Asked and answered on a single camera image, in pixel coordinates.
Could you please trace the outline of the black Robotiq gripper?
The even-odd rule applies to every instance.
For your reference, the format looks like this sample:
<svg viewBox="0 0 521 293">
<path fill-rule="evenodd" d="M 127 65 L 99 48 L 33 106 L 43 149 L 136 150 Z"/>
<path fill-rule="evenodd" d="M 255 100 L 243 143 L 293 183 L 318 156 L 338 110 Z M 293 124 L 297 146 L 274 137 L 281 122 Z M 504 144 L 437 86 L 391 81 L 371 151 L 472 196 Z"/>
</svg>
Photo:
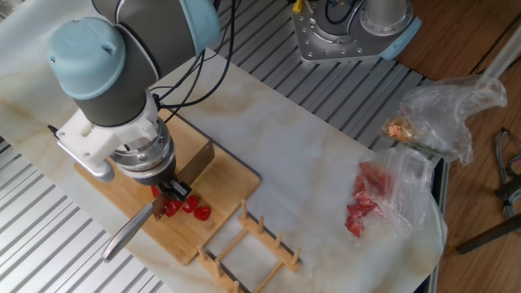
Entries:
<svg viewBox="0 0 521 293">
<path fill-rule="evenodd" d="M 176 159 L 173 158 L 170 161 L 163 161 L 153 169 L 142 172 L 132 172 L 132 178 L 143 185 L 157 185 L 160 193 L 164 197 L 164 203 L 168 203 L 172 199 L 185 201 L 192 189 L 185 182 L 174 180 L 177 178 L 175 170 Z"/>
</svg>

